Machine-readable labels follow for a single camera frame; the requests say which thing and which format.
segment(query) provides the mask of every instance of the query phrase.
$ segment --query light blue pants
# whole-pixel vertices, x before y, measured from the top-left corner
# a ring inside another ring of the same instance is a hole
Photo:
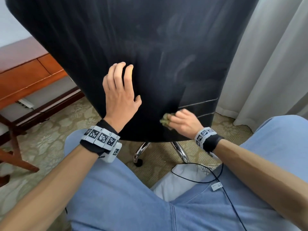
[[[84,132],[67,137],[65,155],[79,144]],[[308,182],[307,120],[295,115],[271,118],[241,147]],[[213,178],[208,175],[205,181]],[[219,179],[247,230],[297,230],[226,166]],[[211,184],[197,184],[165,202],[120,160],[111,164],[97,160],[67,205],[67,217],[74,230],[243,230],[224,191],[213,191]]]

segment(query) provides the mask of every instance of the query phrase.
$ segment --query carpet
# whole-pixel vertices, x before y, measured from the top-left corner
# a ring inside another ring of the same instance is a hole
[[[18,136],[22,158],[39,167],[40,171],[31,173],[10,164],[0,164],[0,176],[11,174],[10,182],[0,188],[0,219],[63,159],[65,138],[71,132],[89,128],[99,120],[100,117],[93,106],[86,98],[82,98],[51,116],[48,121],[29,129],[26,135]],[[245,142],[252,132],[247,126],[234,126],[233,121],[232,118],[216,113],[212,128],[225,139],[239,145]],[[123,147],[118,158],[148,187],[153,186],[175,164],[182,163],[170,143],[152,143],[142,154],[144,164],[138,168],[133,164],[133,154],[141,143],[121,142]],[[183,141],[180,144],[191,162],[210,166],[219,164],[205,154],[194,141]],[[2,148],[10,150],[7,144]],[[64,212],[48,230],[70,230]]]

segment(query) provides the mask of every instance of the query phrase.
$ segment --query hand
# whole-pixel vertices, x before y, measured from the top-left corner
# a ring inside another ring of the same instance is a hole
[[[133,65],[129,65],[125,69],[123,86],[122,71],[124,66],[125,62],[113,64],[103,79],[106,94],[106,116],[103,119],[117,132],[123,129],[141,105],[140,95],[134,101]]]
[[[197,133],[203,129],[198,118],[187,109],[176,112],[174,116],[169,114],[168,119],[170,120],[169,126],[171,128],[190,139],[194,139]]]

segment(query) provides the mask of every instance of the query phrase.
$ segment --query chair base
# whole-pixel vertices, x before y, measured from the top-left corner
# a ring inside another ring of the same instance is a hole
[[[174,147],[175,151],[177,152],[177,154],[180,156],[181,160],[183,161],[183,163],[189,163],[190,160],[186,154],[186,152],[184,151],[184,149],[182,148],[182,146],[178,143],[178,142],[170,142],[171,145]],[[141,156],[141,154],[144,152],[144,150],[150,145],[150,142],[144,142],[139,149],[135,152],[134,154],[134,164],[136,165],[136,167],[141,167],[143,164],[142,159],[139,159],[139,157]]]

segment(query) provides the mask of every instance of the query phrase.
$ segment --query chair caster wheel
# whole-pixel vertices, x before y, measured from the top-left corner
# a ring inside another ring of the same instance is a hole
[[[138,159],[137,163],[134,163],[134,165],[136,165],[136,167],[141,167],[143,164],[143,160],[142,159]]]

